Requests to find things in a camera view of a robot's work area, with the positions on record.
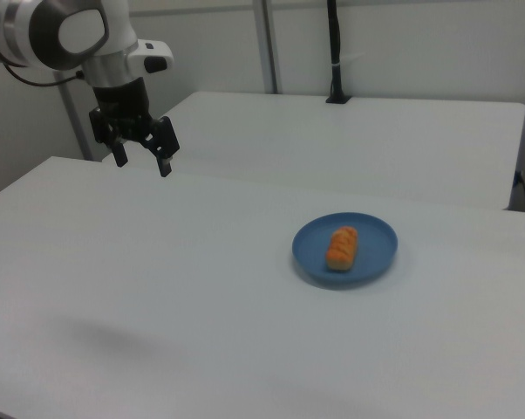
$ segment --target white table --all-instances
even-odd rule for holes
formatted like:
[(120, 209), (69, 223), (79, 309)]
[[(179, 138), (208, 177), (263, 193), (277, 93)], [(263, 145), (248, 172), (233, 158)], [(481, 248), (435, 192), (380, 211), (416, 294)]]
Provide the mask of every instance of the white table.
[[(167, 115), (177, 173), (507, 208), (525, 106), (441, 100), (195, 93)], [(127, 143), (129, 167), (157, 170)], [(106, 161), (113, 162), (108, 156)]]
[[(394, 265), (307, 284), (294, 234), (346, 210)], [(51, 159), (0, 194), (0, 411), (525, 418), (525, 214)]]

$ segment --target blue plate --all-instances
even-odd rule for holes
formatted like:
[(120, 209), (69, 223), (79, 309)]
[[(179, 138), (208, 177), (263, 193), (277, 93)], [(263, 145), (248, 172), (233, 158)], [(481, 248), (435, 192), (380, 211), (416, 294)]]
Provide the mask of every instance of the blue plate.
[[(332, 271), (324, 255), (332, 233), (344, 225), (358, 230), (358, 253), (349, 271)], [(390, 225), (375, 216), (344, 212), (322, 216), (305, 225), (294, 238), (292, 250), (299, 265), (313, 279), (348, 285), (374, 279), (392, 264), (398, 238)]]

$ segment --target orange bread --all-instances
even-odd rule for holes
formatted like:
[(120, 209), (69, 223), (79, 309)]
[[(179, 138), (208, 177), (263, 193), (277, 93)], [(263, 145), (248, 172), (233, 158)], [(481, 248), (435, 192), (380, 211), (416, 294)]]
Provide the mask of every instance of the orange bread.
[(349, 271), (357, 251), (358, 232), (353, 227), (341, 227), (332, 233), (326, 264), (333, 271)]

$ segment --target white wall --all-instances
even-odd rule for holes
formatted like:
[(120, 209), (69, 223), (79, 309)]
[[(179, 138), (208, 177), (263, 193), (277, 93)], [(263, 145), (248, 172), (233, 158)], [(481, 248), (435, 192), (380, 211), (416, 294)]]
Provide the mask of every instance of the white wall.
[[(265, 92), (263, 63), (251, 6), (247, 5), (246, 10), (243, 5), (222, 11), (204, 8), (176, 11), (165, 10), (167, 4), (158, 3), (163, 9), (161, 13), (142, 13), (153, 10), (153, 2), (142, 4), (144, 7), (137, 7), (141, 5), (138, 0), (131, 2), (135, 11), (141, 12), (132, 18), (139, 38), (165, 41), (175, 57), (175, 67), (171, 72), (154, 74), (146, 80), (152, 116), (160, 117), (193, 92)], [(92, 90), (73, 86), (71, 95), (86, 136), (93, 142), (87, 116), (96, 106)], [(92, 151), (95, 160), (101, 160), (107, 154), (103, 145), (93, 144)]]
[[(300, 3), (307, 2), (273, 2), (279, 86), (283, 93), (326, 95), (326, 9)], [(364, 54), (343, 64), (348, 93), (525, 104), (525, 0), (362, 5), (338, 14), (343, 55)], [(525, 132), (520, 166), (525, 170)]]
[[(17, 71), (53, 81), (49, 73)], [(59, 90), (23, 85), (0, 65), (0, 191), (53, 155), (82, 158)]]

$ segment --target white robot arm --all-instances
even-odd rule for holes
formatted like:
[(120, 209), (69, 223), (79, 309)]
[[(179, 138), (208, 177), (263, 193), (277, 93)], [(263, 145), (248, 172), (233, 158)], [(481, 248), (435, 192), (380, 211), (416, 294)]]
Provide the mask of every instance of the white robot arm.
[(127, 162), (122, 139), (140, 142), (163, 176), (179, 143), (169, 118), (148, 112), (144, 77), (174, 63), (169, 47), (137, 36), (127, 0), (0, 0), (0, 62), (53, 71), (82, 66), (99, 107), (90, 112), (97, 142)]

